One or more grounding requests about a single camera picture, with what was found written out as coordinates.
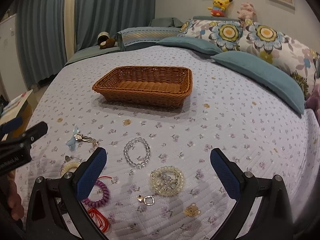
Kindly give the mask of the left hand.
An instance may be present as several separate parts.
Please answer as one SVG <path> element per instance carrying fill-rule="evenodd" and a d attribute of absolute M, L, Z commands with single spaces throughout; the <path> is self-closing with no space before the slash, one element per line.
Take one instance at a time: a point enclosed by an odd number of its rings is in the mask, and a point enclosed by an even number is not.
<path fill-rule="evenodd" d="M 17 185 L 15 183 L 15 170 L 8 174 L 1 176 L 1 191 L 5 195 L 7 205 L 11 209 L 11 216 L 14 220 L 19 220 L 24 216 L 24 208 L 22 200 L 17 192 Z"/>

